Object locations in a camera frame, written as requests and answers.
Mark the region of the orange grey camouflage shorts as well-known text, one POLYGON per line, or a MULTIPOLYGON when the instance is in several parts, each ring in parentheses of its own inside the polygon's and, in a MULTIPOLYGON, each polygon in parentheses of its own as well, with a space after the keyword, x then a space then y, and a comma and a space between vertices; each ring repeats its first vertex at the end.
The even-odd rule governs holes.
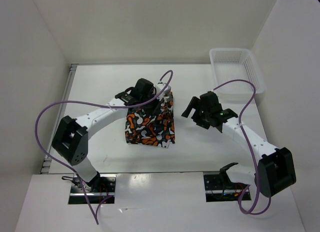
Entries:
POLYGON ((166 93, 153 112, 147 108, 129 109, 124 135, 128 144, 162 148, 174 144, 176 137, 173 93, 166 93))

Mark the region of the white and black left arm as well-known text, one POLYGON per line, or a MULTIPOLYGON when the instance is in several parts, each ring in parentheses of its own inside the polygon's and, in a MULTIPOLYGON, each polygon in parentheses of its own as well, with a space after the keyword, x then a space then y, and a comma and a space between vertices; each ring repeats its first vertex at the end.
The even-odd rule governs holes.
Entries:
POLYGON ((153 84, 141 78, 134 87, 116 94, 109 103, 95 111, 76 118, 64 116, 51 145, 79 174, 82 186, 94 192, 103 182, 100 173, 88 159, 89 139, 107 125, 126 117, 130 109, 145 109, 154 114, 170 91, 168 84, 153 84))

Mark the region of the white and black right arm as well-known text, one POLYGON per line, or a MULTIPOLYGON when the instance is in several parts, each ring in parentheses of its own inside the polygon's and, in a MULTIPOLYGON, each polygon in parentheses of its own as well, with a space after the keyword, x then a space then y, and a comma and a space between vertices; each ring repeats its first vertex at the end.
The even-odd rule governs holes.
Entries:
POLYGON ((202 128, 216 128, 246 152, 254 155, 256 164, 252 168, 242 166, 238 162, 220 168, 219 183, 223 188, 230 189, 236 183, 256 185, 263 196, 271 198, 296 183, 291 151, 267 142, 242 123, 233 110, 223 109, 214 92, 209 91, 200 97, 192 97, 182 116, 191 117, 196 125, 202 128))

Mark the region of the white perforated plastic basket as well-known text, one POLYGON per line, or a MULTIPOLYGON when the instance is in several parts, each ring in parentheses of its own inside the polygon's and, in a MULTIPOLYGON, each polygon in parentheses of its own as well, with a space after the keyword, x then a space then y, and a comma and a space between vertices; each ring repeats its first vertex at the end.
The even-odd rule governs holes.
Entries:
MULTIPOLYGON (((262 71, 254 54, 246 48, 212 48, 209 57, 213 72, 213 83, 219 86, 227 81, 242 79, 251 82, 256 94, 265 91, 262 71)), ((247 97, 252 95, 253 88, 245 82, 233 82, 218 90, 224 98, 247 97)))

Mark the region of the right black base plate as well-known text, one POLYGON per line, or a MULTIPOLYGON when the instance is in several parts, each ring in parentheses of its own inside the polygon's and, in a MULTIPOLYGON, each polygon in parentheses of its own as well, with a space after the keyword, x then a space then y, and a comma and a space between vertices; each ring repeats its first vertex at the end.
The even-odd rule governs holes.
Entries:
POLYGON ((204 173, 206 202, 237 201, 247 186, 242 183, 223 182, 218 172, 204 173))

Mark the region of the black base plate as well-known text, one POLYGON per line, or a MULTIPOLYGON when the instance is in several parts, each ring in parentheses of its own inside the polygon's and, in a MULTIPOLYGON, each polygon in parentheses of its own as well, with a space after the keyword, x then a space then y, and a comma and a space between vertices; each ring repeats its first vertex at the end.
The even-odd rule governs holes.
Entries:
POLYGON ((242 183, 223 182, 218 172, 204 173, 206 202, 237 201, 247 186, 242 183))
MULTIPOLYGON (((70 181, 70 194, 68 199, 69 205, 83 205, 86 204, 85 194, 80 185, 77 176, 73 178, 64 176, 62 179, 70 181)), ((103 204, 113 204, 115 202, 116 190, 116 175, 101 175, 100 178, 93 184, 83 182, 83 186, 91 204, 98 205, 100 202, 103 204)))

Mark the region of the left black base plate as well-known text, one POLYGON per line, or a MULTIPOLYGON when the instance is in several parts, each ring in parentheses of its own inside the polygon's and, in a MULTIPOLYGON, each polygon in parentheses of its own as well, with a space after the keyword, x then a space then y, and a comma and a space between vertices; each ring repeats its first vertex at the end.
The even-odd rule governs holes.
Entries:
MULTIPOLYGON (((83 205, 86 204, 85 194, 80 185, 77 176, 73 178, 64 176, 62 179, 70 181, 70 194, 68 199, 69 205, 83 205)), ((100 202, 103 204, 113 204, 115 202, 116 190, 116 175, 101 175, 100 178, 93 184, 83 182, 83 186, 91 204, 98 205, 100 202)))

